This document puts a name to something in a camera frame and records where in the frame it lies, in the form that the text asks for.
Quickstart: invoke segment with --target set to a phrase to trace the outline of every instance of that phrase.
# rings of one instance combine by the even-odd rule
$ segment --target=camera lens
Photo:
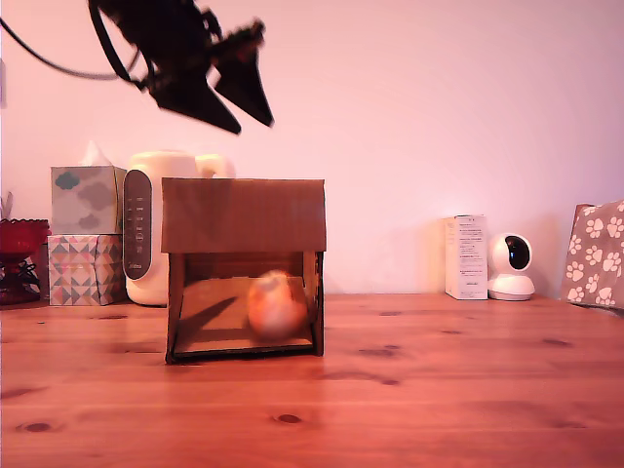
[[[507,236],[505,243],[509,251],[511,266],[516,270],[526,268],[530,257],[527,243],[518,236]]]

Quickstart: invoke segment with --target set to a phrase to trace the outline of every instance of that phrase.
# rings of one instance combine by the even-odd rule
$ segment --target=white appliance
[[[494,237],[489,246],[489,296],[500,300],[530,299],[535,286],[526,271],[532,262],[533,250],[525,237],[512,233]]]
[[[195,157],[182,151],[134,155],[124,179],[124,272],[130,300],[166,306],[169,298],[169,257],[161,253],[163,177],[233,177],[218,155]]]

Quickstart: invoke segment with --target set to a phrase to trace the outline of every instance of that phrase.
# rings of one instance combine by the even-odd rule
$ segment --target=kettle
[[[169,257],[161,253],[163,177],[233,178],[233,168],[215,154],[151,151],[132,156],[124,178],[124,273],[131,301],[167,306]]]

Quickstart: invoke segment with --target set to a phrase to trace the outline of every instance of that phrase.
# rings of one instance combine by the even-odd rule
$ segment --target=red glass dish
[[[46,219],[0,220],[0,263],[4,266],[0,305],[39,300],[40,294],[27,289],[20,278],[20,263],[35,255],[50,234]]]

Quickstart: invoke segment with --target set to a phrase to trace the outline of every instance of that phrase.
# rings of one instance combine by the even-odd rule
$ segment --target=white product box
[[[446,292],[456,299],[488,298],[486,217],[459,215],[445,219]]]

